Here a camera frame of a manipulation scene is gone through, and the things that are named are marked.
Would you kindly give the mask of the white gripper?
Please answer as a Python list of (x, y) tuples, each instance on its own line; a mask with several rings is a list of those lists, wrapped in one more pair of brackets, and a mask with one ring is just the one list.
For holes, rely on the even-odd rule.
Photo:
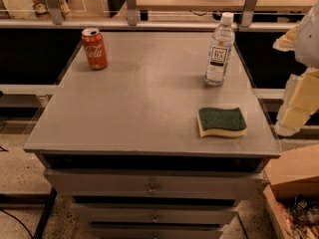
[(294, 51), (297, 62), (307, 68), (301, 76), (291, 75), (286, 83), (274, 126), (277, 134), (291, 136), (319, 111), (319, 1), (295, 26), (278, 38), (273, 49)]

